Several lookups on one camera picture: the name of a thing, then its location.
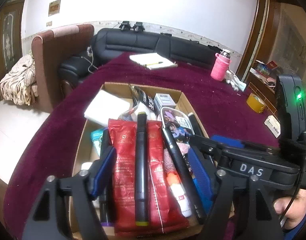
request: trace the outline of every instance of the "white cloth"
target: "white cloth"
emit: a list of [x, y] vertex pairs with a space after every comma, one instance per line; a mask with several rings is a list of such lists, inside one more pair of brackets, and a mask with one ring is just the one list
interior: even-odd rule
[[231, 84], [234, 91], [238, 91], [240, 89], [242, 92], [244, 92], [247, 84], [241, 82], [231, 70], [226, 71], [224, 78], [226, 80], [226, 83]]
[[12, 100], [16, 105], [31, 105], [38, 95], [35, 61], [32, 54], [23, 56], [0, 81], [0, 95], [5, 100]]

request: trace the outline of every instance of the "yellow tape roll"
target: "yellow tape roll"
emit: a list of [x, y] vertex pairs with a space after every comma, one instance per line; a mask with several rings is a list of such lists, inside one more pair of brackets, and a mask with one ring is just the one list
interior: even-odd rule
[[263, 102], [263, 100], [253, 93], [251, 93], [247, 99], [247, 104], [259, 114], [262, 113], [266, 107], [266, 104]]

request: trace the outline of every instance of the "pink bottle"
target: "pink bottle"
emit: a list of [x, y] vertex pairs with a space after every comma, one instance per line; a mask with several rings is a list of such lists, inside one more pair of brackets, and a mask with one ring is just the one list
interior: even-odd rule
[[216, 53], [216, 60], [211, 72], [211, 77], [215, 80], [222, 81], [226, 71], [229, 69], [231, 51], [224, 49], [221, 54]]

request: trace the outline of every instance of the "black leather sofa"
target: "black leather sofa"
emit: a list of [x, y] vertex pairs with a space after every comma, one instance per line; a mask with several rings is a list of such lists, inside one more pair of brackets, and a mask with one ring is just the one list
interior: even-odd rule
[[[221, 51], [217, 47], [199, 44], [168, 34], [150, 32], [121, 31], [120, 29], [101, 29], [90, 41], [93, 51], [93, 65], [101, 66], [111, 59], [118, 57], [125, 51], [136, 53], [157, 52], [163, 57], [179, 60], [203, 68], [211, 68], [215, 62], [215, 53]], [[58, 68], [57, 73], [61, 80], [61, 89], [64, 96], [82, 83], [90, 75], [90, 63], [85, 60], [87, 51], [65, 60]]]

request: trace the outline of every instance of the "metal screw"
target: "metal screw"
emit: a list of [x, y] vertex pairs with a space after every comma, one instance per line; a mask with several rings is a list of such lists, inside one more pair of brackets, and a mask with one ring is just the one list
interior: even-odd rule
[[54, 179], [55, 179], [54, 175], [50, 175], [50, 176], [47, 177], [48, 182], [52, 182]]
[[80, 176], [84, 177], [88, 174], [88, 170], [81, 170], [78, 174], [80, 174]]
[[226, 175], [226, 172], [224, 170], [217, 170], [216, 173], [221, 177]]
[[253, 181], [257, 181], [257, 180], [259, 179], [259, 177], [256, 176], [256, 175], [251, 175], [250, 178], [251, 178]]

